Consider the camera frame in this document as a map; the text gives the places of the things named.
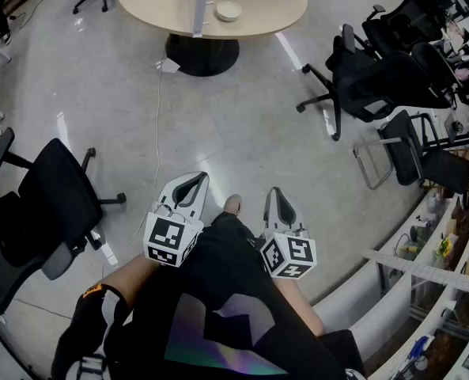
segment gray floor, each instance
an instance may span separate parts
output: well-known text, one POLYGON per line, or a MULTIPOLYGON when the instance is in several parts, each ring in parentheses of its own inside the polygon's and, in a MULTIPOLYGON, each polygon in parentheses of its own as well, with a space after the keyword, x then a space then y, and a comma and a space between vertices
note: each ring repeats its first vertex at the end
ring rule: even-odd
MULTIPOLYGON (((13 60, 0 61, 2 127, 15 130, 14 151, 32 160, 59 136, 57 115, 63 112, 76 158, 97 148, 89 177, 98 194, 125 192, 128 198, 124 207, 106 207, 101 227, 124 263, 142 251, 142 232, 127 242, 145 214, 157 167, 155 63, 167 36, 134 19, 117 0, 108 0, 107 13, 100 11, 101 0, 90 0, 74 16, 76 1, 46 0, 25 28, 17 29, 20 20, 12 24, 13 60)), ((373 4, 391 10, 401 1, 309 0, 302 20, 283 34, 303 64, 327 72, 323 63, 340 25, 348 22, 360 32, 373 4)), ((241 219, 260 234, 266 194, 273 186, 286 190, 317 243, 319 264, 299 282, 315 301, 360 262, 363 249, 394 229, 420 191, 399 186, 394 176, 369 191, 352 144, 370 136, 373 126, 343 114, 342 139, 333 142, 321 111, 295 111, 323 88, 296 70, 279 39, 265 36, 240 46, 236 65, 214 78, 163 75, 157 191, 173 177, 204 170, 211 177, 205 219, 237 192, 244 198, 241 219)), ((324 106, 331 110, 331 103, 324 106)), ((16 190, 24 173, 3 166, 0 196, 16 190)), ((68 320, 23 302, 70 317, 79 294, 110 270, 102 252, 87 249, 60 279, 50 282, 37 272, 18 291, 2 330, 38 373, 49 375, 68 320)))

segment beige shoe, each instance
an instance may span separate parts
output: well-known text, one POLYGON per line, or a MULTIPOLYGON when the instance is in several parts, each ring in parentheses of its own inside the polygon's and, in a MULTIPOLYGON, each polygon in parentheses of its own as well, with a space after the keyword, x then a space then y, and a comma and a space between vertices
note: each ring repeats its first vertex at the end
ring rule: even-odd
POLYGON ((233 194, 225 201, 224 211, 238 216, 241 213, 241 203, 241 196, 239 194, 233 194))

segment round table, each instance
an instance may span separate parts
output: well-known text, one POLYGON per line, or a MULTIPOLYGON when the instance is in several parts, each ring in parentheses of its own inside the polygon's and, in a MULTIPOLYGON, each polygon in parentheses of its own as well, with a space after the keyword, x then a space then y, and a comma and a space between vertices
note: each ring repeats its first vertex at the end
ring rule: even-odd
POLYGON ((122 6, 145 23, 170 33, 166 43, 168 58, 180 70, 193 76, 213 76, 228 70, 240 52, 238 39, 273 34, 297 22, 308 0, 208 0, 202 38, 191 37, 192 0, 120 0, 122 6), (216 17, 216 5, 235 2, 243 9, 234 22, 216 17))

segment black and white pattern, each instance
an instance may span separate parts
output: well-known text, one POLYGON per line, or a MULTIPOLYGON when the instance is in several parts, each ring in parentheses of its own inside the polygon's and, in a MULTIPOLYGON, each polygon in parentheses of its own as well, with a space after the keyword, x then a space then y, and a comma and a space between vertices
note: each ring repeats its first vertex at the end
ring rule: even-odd
POLYGON ((278 277, 290 277, 292 279, 299 279, 303 274, 310 269, 311 266, 301 266, 299 264, 289 264, 276 276, 278 277))
POLYGON ((313 262, 312 247, 305 239, 289 238, 290 259, 304 262, 313 262))
POLYGON ((195 244, 197 243, 196 238, 192 239, 192 242, 190 243, 189 246, 183 251, 183 255, 181 256, 181 263, 185 260, 185 258, 188 256, 188 254, 191 252, 191 250, 194 248, 195 244))
POLYGON ((158 218, 157 221, 155 221, 148 242, 167 246, 171 249, 178 249, 184 229, 185 226, 183 224, 158 218))
POLYGON ((262 254, 266 261, 267 267, 271 270, 271 273, 276 272, 278 268, 285 262, 285 257, 283 257, 282 251, 274 239, 263 250, 262 254))
POLYGON ((164 250, 155 249, 149 246, 148 256, 150 259, 176 266, 176 255, 174 253, 167 253, 164 250))

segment wooden tabletop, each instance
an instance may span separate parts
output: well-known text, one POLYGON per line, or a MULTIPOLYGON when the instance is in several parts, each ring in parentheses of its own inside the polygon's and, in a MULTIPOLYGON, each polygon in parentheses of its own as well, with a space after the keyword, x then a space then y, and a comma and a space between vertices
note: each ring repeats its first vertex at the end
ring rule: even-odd
MULTIPOLYGON (((203 38, 235 40, 247 36, 272 34, 287 29, 304 14, 308 0, 208 0, 203 38), (217 19, 219 2, 235 2, 243 9, 239 20, 228 23, 217 19)), ((133 16, 150 25, 178 35, 191 35, 191 0, 120 0, 133 16)))

